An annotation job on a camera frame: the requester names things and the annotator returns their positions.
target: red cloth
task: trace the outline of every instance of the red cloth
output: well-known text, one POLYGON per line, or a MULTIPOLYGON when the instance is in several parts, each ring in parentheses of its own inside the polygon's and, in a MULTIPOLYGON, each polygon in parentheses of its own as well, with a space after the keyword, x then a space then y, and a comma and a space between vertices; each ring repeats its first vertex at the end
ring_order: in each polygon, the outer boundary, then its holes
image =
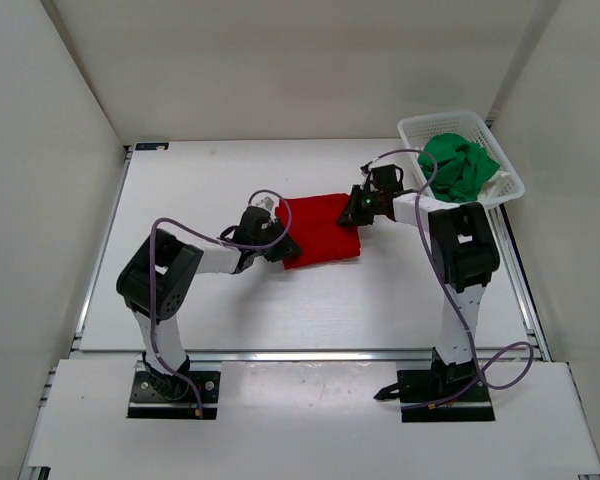
MULTIPOLYGON (((348 200, 346 193, 287 200, 292 213, 289 234, 302 247, 302 254, 285 258, 286 269, 360 256, 358 228, 336 225, 348 200)), ((287 225, 289 215, 284 204, 276 208, 276 216, 287 225)))

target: green towel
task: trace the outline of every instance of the green towel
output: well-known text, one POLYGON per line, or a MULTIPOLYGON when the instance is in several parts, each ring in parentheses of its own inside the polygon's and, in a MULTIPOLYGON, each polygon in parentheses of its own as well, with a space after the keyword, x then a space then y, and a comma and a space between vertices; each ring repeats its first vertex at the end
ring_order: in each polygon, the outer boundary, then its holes
MULTIPOLYGON (((475 202, 482 185, 500 168, 484 148, 455 133, 436 135, 424 151, 438 161, 438 174, 431 190, 438 200, 445 202, 475 202)), ((429 179, 433 172, 431 159, 420 154, 418 163, 425 178, 429 179)))

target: white table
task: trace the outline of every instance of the white table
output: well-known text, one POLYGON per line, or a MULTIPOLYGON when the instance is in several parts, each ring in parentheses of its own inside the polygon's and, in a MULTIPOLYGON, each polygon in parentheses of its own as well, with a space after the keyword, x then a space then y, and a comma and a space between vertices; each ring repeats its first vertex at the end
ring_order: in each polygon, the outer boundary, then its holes
MULTIPOLYGON (((403 424, 373 394, 393 363, 225 362, 214 421, 125 418, 136 358, 60 363, 31 466, 49 480, 507 479, 599 474, 569 369, 536 363, 492 392, 495 422, 403 424)), ((519 365, 490 373, 504 383, 519 365)))
MULTIPOLYGON (((135 151, 80 348, 143 349, 115 283, 157 217, 217 235, 239 221, 249 195, 259 188, 288 198, 349 193, 362 180, 360 165, 400 147, 398 140, 231 141, 171 142, 164 151, 135 151)), ((405 160, 391 158, 406 166, 405 160)), ((442 292, 416 229, 381 218, 361 228, 360 237, 361 256, 354 261, 285 272, 281 264, 259 259, 240 275, 196 276, 179 312, 184 347, 430 349, 440 328, 442 292)), ((501 265, 482 303, 477 344, 494 348, 526 338, 501 265)))

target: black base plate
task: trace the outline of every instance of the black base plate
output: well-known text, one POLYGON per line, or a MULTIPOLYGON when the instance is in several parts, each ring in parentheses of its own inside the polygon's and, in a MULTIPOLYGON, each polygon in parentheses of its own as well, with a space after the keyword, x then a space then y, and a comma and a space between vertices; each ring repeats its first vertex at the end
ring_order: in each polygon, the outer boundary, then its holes
POLYGON ((203 418, 196 408, 196 399, 189 392, 178 401, 169 401, 158 394, 151 386, 149 373, 136 370, 129 397, 127 418, 174 418, 181 420, 215 420, 218 415, 218 395, 220 394, 220 372, 192 371, 188 376, 197 385, 204 405, 203 418), (207 382, 213 388, 207 390, 207 382))
MULTIPOLYGON (((399 370, 398 381, 401 384, 414 382, 426 383, 430 377, 430 370, 399 370)), ((401 392, 400 403, 402 422, 492 422, 496 419, 491 405, 489 389, 481 383, 474 385, 463 393, 458 400, 450 405, 441 405, 437 408, 405 409, 405 404, 423 403, 438 398, 448 397, 458 392, 465 384, 448 386, 442 393, 435 386, 415 392, 401 392)))

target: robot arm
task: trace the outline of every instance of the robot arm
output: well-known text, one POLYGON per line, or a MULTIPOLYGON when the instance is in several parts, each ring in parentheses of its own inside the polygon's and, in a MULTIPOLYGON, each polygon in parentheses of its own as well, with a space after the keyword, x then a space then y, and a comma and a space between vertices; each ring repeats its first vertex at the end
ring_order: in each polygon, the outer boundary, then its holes
MULTIPOLYGON (((482 296, 500 263, 484 208, 479 203, 458 205, 424 196, 416 203, 417 193, 403 189, 399 167, 387 165, 365 170, 366 167, 363 167, 366 180, 353 186, 338 223, 371 225, 374 216, 385 215, 395 222, 418 226, 416 208, 419 208, 422 228, 429 233, 436 275, 443 279, 452 300, 463 312, 471 335, 475 336, 482 296)), ((467 331, 446 296, 431 371, 440 390, 476 375, 467 331)))
MULTIPOLYGON (((284 226, 273 219, 273 200, 265 198, 245 210, 240 224, 229 227, 221 235, 227 243, 219 245, 201 241, 195 246, 179 241, 174 235, 158 229, 155 241, 156 320, 154 340, 162 360, 178 373, 189 371, 189 358, 180 341, 177 312, 182 306, 195 275, 203 273, 237 274, 249 268, 256 257, 270 262, 301 253, 300 247, 287 234, 267 250, 250 250, 242 246, 264 246, 284 233, 284 226), (231 246, 239 244, 240 248, 231 246)), ((145 240, 118 277, 116 289, 124 297, 142 332, 145 345, 143 363, 151 376, 152 387, 166 399, 179 399, 187 386, 164 368, 156 357, 151 339, 149 295, 149 239, 145 240)))

